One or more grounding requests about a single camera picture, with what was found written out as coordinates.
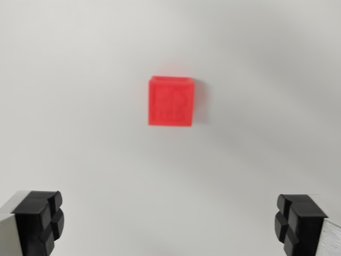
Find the red cube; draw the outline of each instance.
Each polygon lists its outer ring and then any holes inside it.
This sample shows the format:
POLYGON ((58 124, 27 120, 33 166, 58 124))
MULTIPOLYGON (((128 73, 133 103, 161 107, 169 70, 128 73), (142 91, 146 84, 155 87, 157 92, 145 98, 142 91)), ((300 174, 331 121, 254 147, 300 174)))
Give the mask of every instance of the red cube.
POLYGON ((154 76, 149 82, 149 124, 191 126, 194 80, 154 76))

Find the red block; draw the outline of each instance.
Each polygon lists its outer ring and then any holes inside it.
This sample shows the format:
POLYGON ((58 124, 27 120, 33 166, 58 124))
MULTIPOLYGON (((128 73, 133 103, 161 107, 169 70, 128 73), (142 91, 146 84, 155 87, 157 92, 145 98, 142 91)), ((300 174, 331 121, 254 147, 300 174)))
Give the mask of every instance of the red block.
POLYGON ((194 80, 154 76, 149 82, 149 124, 191 126, 194 80))

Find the black gripper pad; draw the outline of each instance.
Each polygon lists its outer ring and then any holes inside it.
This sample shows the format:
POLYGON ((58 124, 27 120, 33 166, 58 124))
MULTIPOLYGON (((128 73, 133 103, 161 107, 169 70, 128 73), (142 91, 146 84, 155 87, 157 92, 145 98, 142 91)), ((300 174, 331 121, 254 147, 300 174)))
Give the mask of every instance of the black gripper pad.
POLYGON ((63 231, 59 191, 31 191, 14 209, 23 256, 49 256, 63 231))
POLYGON ((275 232, 287 256, 315 256, 327 215, 308 195, 280 195, 275 232))

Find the cube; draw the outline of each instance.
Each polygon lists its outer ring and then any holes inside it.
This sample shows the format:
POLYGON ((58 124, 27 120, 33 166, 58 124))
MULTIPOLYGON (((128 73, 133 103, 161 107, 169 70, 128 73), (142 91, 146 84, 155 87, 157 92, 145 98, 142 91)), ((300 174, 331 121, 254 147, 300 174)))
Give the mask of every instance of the cube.
POLYGON ((194 80, 154 76, 149 82, 149 125, 191 126, 194 80))

